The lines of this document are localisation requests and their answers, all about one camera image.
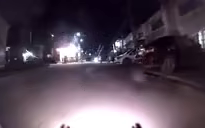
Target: asphalt road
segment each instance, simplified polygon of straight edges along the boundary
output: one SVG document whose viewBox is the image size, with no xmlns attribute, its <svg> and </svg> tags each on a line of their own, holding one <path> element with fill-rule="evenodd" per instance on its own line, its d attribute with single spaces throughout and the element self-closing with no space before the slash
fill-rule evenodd
<svg viewBox="0 0 205 128">
<path fill-rule="evenodd" d="M 140 67 L 50 65 L 0 78 L 3 128 L 205 128 L 205 93 Z"/>
</svg>

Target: curb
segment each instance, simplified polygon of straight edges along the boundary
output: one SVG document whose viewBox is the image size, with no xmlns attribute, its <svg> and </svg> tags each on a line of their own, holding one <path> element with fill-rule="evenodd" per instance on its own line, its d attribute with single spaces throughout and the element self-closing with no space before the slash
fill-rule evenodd
<svg viewBox="0 0 205 128">
<path fill-rule="evenodd" d="M 196 89 L 196 90 L 205 91 L 205 88 L 202 87 L 201 85 L 199 85 L 199 84 L 197 84 L 193 81 L 186 80 L 186 79 L 183 79 L 183 78 L 180 78 L 180 77 L 177 77 L 177 76 L 166 75 L 166 74 L 163 74 L 163 73 L 160 73 L 160 72 L 148 71 L 148 70 L 144 71 L 144 74 L 164 78 L 164 79 L 167 79 L 167 80 L 172 81 L 172 82 L 182 83 L 183 86 L 189 86 L 189 87 L 191 87 L 193 89 Z"/>
</svg>

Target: street light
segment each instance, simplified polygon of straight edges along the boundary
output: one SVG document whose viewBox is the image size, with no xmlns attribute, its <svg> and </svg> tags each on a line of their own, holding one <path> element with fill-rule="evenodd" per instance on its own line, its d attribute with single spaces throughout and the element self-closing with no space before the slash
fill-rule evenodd
<svg viewBox="0 0 205 128">
<path fill-rule="evenodd" d="M 77 32 L 77 33 L 76 33 L 76 36 L 80 37 L 80 36 L 81 36 L 81 33 L 80 33 L 80 32 Z"/>
</svg>

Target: night sky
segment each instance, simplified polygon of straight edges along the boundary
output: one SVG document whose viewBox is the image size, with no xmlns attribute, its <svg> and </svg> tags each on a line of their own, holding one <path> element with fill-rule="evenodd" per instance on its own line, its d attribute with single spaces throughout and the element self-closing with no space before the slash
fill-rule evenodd
<svg viewBox="0 0 205 128">
<path fill-rule="evenodd" d="M 106 48 L 129 29 L 129 0 L 0 0 L 3 16 L 30 22 L 55 35 L 85 34 L 84 47 Z M 157 0 L 131 0 L 134 25 L 139 26 L 159 8 Z"/>
</svg>

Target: bright light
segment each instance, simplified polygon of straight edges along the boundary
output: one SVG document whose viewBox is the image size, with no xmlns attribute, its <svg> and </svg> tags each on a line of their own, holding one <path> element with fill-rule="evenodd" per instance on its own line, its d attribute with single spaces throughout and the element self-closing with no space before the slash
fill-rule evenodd
<svg viewBox="0 0 205 128">
<path fill-rule="evenodd" d="M 81 33 L 80 33 L 80 32 L 77 32 L 77 33 L 76 33 L 76 36 L 80 37 L 80 36 L 81 36 Z"/>
<path fill-rule="evenodd" d="M 121 40 L 115 41 L 115 46 L 116 46 L 117 48 L 120 48 L 120 47 L 121 47 Z"/>
<path fill-rule="evenodd" d="M 117 50 L 115 50 L 115 49 L 114 49 L 114 50 L 113 50 L 113 52 L 114 52 L 114 53 L 116 53 L 116 52 L 117 52 Z"/>
<path fill-rule="evenodd" d="M 29 57 L 34 57 L 34 54 L 28 50 L 22 53 L 23 61 L 26 62 Z"/>
<path fill-rule="evenodd" d="M 98 62 L 99 62 L 99 58 L 98 58 L 98 57 L 95 57 L 95 58 L 93 59 L 93 62 L 98 63 Z"/>
<path fill-rule="evenodd" d="M 131 128 L 139 120 L 126 110 L 99 107 L 79 111 L 64 123 L 71 128 Z"/>
<path fill-rule="evenodd" d="M 76 57 L 79 50 L 74 44 L 70 44 L 68 47 L 57 48 L 56 51 L 59 52 L 60 60 L 62 60 L 65 56 Z"/>
</svg>

